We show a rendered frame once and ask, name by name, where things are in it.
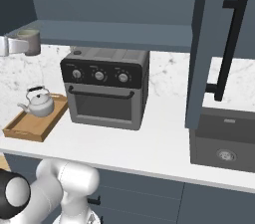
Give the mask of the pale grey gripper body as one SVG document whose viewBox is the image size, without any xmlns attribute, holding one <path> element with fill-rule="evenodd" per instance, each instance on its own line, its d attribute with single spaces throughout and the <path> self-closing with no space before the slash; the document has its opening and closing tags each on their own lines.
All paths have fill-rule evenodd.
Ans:
<svg viewBox="0 0 255 224">
<path fill-rule="evenodd" d="M 7 50 L 9 55 L 26 53 L 29 50 L 29 43 L 25 40 L 8 38 Z"/>
</svg>

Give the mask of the toaster oven glass door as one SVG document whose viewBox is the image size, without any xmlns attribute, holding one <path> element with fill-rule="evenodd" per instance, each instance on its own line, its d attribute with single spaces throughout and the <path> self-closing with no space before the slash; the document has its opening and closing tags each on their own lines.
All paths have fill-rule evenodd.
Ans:
<svg viewBox="0 0 255 224">
<path fill-rule="evenodd" d="M 126 96 L 130 91 L 134 96 L 128 100 L 102 97 L 73 95 L 69 86 L 75 91 Z M 91 125 L 139 130 L 145 110 L 148 86 L 140 89 L 114 88 L 65 83 L 68 106 L 72 122 Z"/>
</svg>

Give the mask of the blue-grey wall cabinet with shelf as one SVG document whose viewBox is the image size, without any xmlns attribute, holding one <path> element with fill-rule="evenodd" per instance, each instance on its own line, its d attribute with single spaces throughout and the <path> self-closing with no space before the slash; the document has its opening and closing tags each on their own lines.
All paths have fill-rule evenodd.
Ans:
<svg viewBox="0 0 255 224">
<path fill-rule="evenodd" d="M 188 52 L 194 0 L 33 0 L 49 45 Z"/>
</svg>

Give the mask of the wooden tray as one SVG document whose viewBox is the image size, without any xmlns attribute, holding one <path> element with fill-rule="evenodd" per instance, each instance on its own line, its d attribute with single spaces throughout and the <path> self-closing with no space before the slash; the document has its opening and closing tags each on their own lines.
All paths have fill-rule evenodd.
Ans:
<svg viewBox="0 0 255 224">
<path fill-rule="evenodd" d="M 60 94 L 51 94 L 55 109 L 46 117 L 20 112 L 3 128 L 6 137 L 43 142 L 68 109 L 68 100 Z"/>
</svg>

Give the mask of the blue-grey cabinet door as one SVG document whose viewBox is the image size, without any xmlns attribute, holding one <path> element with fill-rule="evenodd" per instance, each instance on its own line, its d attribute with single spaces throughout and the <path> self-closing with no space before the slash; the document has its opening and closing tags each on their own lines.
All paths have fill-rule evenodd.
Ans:
<svg viewBox="0 0 255 224">
<path fill-rule="evenodd" d="M 36 19 L 33 0 L 0 0 L 0 36 Z"/>
<path fill-rule="evenodd" d="M 189 57 L 188 85 L 186 97 L 185 127 L 195 128 L 198 125 L 199 112 L 204 90 L 204 72 L 201 68 L 204 58 L 201 54 L 201 33 L 204 25 L 206 0 L 195 0 L 192 17 L 192 43 Z"/>
</svg>

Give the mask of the blue-grey base cabinet front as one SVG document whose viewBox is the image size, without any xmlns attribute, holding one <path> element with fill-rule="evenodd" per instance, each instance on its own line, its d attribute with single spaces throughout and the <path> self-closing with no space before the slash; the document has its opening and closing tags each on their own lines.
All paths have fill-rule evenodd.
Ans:
<svg viewBox="0 0 255 224">
<path fill-rule="evenodd" d="M 186 183 L 177 224 L 255 224 L 255 194 Z"/>
</svg>

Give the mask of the dark grey sink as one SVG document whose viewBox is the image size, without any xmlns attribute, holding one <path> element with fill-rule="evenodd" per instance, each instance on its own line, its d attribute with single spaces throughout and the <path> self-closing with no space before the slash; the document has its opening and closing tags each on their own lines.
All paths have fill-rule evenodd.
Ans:
<svg viewBox="0 0 255 224">
<path fill-rule="evenodd" d="M 203 108 L 189 148 L 192 164 L 255 173 L 255 112 Z"/>
</svg>

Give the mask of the grey and black toaster oven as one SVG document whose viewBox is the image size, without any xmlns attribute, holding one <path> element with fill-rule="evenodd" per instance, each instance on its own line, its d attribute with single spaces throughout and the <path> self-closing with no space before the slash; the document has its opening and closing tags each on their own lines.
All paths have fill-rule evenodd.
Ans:
<svg viewBox="0 0 255 224">
<path fill-rule="evenodd" d="M 60 63 L 65 83 L 114 88 L 140 89 L 148 86 L 149 52 L 141 50 L 77 47 Z M 73 70 L 82 76 L 73 77 Z M 96 72 L 105 77 L 99 81 Z M 128 80 L 119 81 L 119 74 L 125 73 Z"/>
</svg>

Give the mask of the grey-green mug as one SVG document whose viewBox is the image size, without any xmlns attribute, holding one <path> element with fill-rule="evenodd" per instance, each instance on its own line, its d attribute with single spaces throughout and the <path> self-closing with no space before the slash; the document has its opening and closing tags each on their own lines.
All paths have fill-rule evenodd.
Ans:
<svg viewBox="0 0 255 224">
<path fill-rule="evenodd" d="M 41 53 L 40 32 L 36 29 L 23 29 L 17 33 L 19 40 L 25 40 L 29 43 L 29 49 L 26 56 L 37 56 Z"/>
</svg>

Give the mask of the blue-grey drawer front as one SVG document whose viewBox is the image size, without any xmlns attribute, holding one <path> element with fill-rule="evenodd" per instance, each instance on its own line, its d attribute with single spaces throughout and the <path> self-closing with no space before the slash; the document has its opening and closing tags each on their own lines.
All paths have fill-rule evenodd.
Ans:
<svg viewBox="0 0 255 224">
<path fill-rule="evenodd" d="M 174 180 L 125 172 L 100 169 L 99 173 L 101 177 L 101 185 L 173 199 L 179 199 L 181 197 L 184 185 L 183 182 Z"/>
</svg>

